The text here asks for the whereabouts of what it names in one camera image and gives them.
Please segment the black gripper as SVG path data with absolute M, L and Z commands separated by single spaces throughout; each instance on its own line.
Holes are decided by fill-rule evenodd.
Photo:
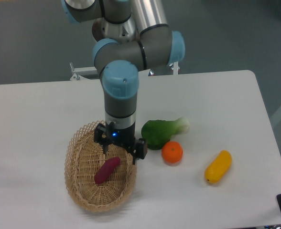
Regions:
M 136 160 L 144 159 L 147 155 L 147 141 L 144 138 L 135 138 L 135 123 L 131 126 L 118 129 L 115 124 L 103 125 L 99 123 L 94 130 L 94 142 L 98 143 L 106 154 L 110 144 L 128 148 L 128 153 L 132 155 L 132 164 L 136 164 Z

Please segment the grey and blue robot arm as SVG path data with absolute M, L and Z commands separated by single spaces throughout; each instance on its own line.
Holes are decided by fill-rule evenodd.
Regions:
M 136 139 L 139 72 L 179 62 L 185 55 L 180 32 L 167 23 L 160 0 L 64 0 L 67 17 L 76 23 L 94 20 L 92 51 L 104 92 L 105 123 L 94 130 L 104 152 L 113 144 L 134 160 L 147 154 L 145 139 Z

